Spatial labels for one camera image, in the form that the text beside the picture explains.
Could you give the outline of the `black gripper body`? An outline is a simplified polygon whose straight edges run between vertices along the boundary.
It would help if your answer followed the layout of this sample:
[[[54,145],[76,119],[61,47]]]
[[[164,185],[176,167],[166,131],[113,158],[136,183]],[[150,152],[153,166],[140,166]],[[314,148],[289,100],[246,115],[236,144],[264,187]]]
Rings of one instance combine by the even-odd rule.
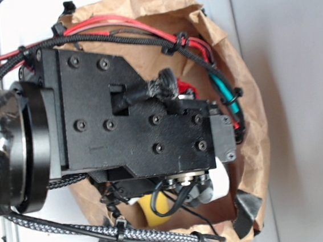
[[[176,184],[236,157],[230,118],[180,98],[169,69],[145,81],[120,56],[45,48],[19,80],[38,202],[51,177],[125,180],[135,198],[152,189],[149,178]]]

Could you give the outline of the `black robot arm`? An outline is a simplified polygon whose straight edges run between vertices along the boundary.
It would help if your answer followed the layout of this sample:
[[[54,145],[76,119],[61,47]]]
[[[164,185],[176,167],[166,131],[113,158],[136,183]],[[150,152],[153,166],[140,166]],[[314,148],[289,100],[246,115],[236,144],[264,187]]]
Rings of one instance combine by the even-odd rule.
[[[230,118],[178,94],[170,69],[144,80],[122,57],[39,49],[0,90],[0,215],[39,211],[50,179],[88,174],[127,198],[205,174],[236,157]]]

